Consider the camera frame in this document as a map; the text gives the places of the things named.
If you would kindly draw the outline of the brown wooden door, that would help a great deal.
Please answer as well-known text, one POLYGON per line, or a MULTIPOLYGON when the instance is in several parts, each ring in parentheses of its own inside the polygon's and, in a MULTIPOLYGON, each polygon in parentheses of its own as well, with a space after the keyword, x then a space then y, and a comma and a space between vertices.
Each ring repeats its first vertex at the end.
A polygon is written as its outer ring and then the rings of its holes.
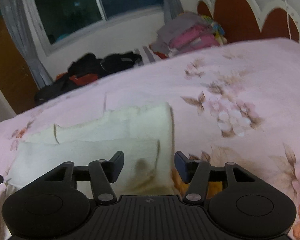
POLYGON ((35 107, 38 87, 0 16, 0 90, 16 114, 35 107))

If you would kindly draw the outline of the left grey curtain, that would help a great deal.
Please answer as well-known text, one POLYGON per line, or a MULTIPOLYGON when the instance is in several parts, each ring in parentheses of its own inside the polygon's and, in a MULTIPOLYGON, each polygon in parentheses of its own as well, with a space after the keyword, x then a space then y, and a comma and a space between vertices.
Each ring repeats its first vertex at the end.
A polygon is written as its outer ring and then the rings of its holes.
POLYGON ((0 0, 0 10, 12 41, 25 59, 38 89, 51 85, 52 78, 39 60, 23 1, 0 0))

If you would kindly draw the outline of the pile of black clothes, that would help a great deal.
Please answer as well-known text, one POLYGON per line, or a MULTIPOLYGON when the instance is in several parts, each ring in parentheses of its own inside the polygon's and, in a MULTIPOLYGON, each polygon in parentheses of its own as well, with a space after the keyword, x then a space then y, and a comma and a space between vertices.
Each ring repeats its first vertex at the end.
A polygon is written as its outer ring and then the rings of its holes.
POLYGON ((83 87, 111 74, 133 68, 142 61, 142 56, 132 51, 124 54, 111 54, 100 59, 87 53, 72 62, 65 73, 59 74, 55 81, 43 87, 34 96, 36 105, 41 105, 62 94, 83 87))

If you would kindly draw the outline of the pink floral bed sheet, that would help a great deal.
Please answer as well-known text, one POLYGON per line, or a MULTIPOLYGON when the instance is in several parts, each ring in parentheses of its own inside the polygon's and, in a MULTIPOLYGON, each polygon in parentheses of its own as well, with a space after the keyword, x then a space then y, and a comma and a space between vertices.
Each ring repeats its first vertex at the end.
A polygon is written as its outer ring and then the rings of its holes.
MULTIPOLYGON (((236 162, 295 203, 300 239, 300 44, 284 38, 233 43, 104 77, 0 123, 0 206, 20 142, 53 125, 107 111, 168 103, 173 151, 213 166, 236 162)), ((0 239, 9 233, 0 215, 0 239)))

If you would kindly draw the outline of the stack of folded clothes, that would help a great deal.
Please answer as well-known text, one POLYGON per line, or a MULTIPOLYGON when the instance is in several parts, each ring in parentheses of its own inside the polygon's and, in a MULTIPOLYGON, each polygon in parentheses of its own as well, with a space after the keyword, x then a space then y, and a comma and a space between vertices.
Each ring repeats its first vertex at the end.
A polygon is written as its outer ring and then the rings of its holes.
POLYGON ((161 59, 222 46, 227 43, 223 28, 206 15, 184 12, 157 31, 149 49, 161 59))

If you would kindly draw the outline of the white knitted garment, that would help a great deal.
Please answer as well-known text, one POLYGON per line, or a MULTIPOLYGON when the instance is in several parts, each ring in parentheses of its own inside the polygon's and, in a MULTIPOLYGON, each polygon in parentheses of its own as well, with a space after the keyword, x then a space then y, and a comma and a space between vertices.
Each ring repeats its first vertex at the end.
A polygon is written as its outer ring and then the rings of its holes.
POLYGON ((19 143, 7 182, 20 189, 66 161, 86 166, 122 151, 124 166, 112 185, 117 196, 173 194, 172 139, 168 103, 107 111, 71 127, 53 125, 19 143))

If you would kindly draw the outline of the window with white frame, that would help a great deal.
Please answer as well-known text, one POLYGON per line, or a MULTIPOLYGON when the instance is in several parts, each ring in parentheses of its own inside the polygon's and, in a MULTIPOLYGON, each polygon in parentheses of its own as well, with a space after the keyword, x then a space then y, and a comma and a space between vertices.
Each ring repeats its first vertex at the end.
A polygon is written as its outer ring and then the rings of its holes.
POLYGON ((46 55, 118 16, 163 5, 163 0, 25 0, 46 55))

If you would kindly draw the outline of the red and white headboard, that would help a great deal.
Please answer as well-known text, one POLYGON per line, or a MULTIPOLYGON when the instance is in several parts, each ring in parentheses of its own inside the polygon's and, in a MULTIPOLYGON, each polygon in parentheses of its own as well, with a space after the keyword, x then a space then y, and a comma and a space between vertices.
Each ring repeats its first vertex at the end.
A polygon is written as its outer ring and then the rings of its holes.
POLYGON ((287 0, 263 8, 256 0, 199 0, 197 12, 220 24, 229 43, 281 37, 300 43, 300 15, 287 0))

